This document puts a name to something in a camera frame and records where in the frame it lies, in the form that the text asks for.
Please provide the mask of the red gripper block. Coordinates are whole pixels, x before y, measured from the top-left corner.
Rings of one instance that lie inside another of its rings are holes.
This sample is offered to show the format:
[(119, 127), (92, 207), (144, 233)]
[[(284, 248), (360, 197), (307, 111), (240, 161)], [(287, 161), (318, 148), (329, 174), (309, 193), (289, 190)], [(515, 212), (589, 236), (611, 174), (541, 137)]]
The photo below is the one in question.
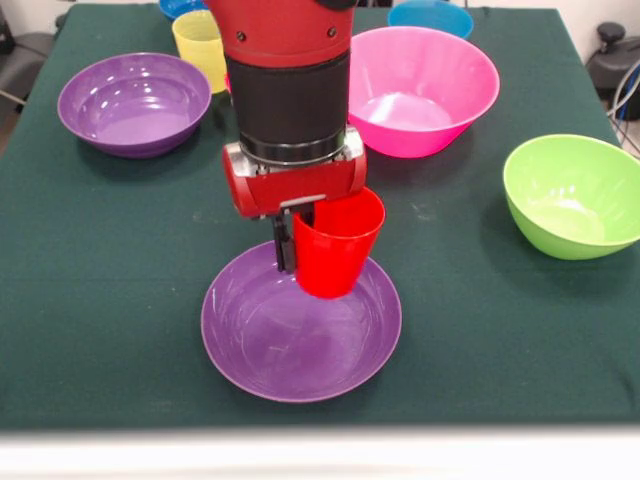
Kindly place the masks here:
[(279, 272), (296, 269), (295, 242), (281, 212), (295, 207), (301, 221), (314, 225), (315, 203), (354, 194), (364, 187), (367, 160), (364, 143), (353, 126), (346, 128), (344, 146), (321, 162), (300, 166), (267, 166), (243, 152), (241, 144), (224, 146), (222, 164), (231, 198), (240, 215), (272, 217)]

